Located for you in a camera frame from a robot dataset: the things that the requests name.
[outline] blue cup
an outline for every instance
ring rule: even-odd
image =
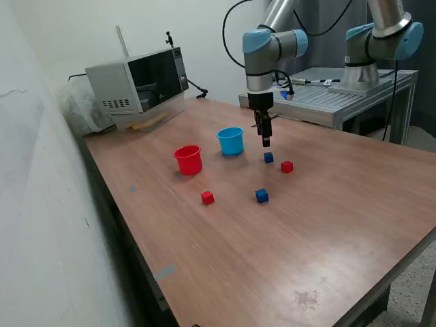
[[[243,133],[241,127],[227,127],[217,133],[223,155],[238,155],[244,151]]]

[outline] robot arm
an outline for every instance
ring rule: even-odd
[[[345,38],[345,70],[341,86],[371,89],[379,83],[375,61],[405,60],[418,49],[424,27],[413,22],[401,0],[368,0],[374,23],[350,29]]]
[[[403,60],[417,51],[424,33],[412,22],[401,0],[367,0],[374,23],[347,32],[345,71],[341,84],[352,89],[369,88],[379,81],[376,59]],[[272,0],[264,23],[243,36],[245,75],[250,109],[255,112],[263,146],[273,134],[268,109],[274,105],[271,72],[281,59],[306,53],[308,40],[301,30],[283,31],[292,17],[296,0]]]
[[[272,0],[264,23],[243,36],[245,75],[249,90],[249,107],[254,110],[258,134],[263,146],[270,146],[273,134],[268,109],[274,104],[273,75],[282,59],[296,58],[306,53],[308,39],[301,30],[283,31],[292,17],[295,0]]]

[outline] metal workbench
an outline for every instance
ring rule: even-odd
[[[379,74],[391,72],[379,69]],[[343,68],[310,68],[292,75],[293,78],[306,80],[336,79],[343,75]],[[394,80],[394,74],[386,78]],[[405,144],[410,124],[410,114],[415,95],[418,71],[400,70],[396,86],[396,101],[392,113],[390,142]],[[318,125],[342,130],[345,121],[362,114],[374,106],[386,102],[389,106],[394,83],[385,83],[378,87],[372,95],[340,94],[329,92],[328,87],[314,85],[294,86],[295,96],[292,101],[284,99],[280,92],[274,93],[272,114],[287,118],[307,121]],[[247,94],[239,95],[241,107],[248,108]]]

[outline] blue cube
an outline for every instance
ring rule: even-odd
[[[274,162],[274,157],[271,152],[264,153],[264,159],[267,164],[269,164],[270,162]]]
[[[268,202],[270,198],[268,197],[268,192],[265,189],[259,189],[256,191],[256,200],[259,203]]]

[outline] red cube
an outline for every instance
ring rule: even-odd
[[[202,193],[202,200],[204,204],[211,204],[215,201],[215,199],[213,198],[213,194],[210,191],[205,191],[204,193]]]
[[[290,161],[284,161],[281,163],[281,171],[284,173],[289,173],[294,171],[294,164]]]

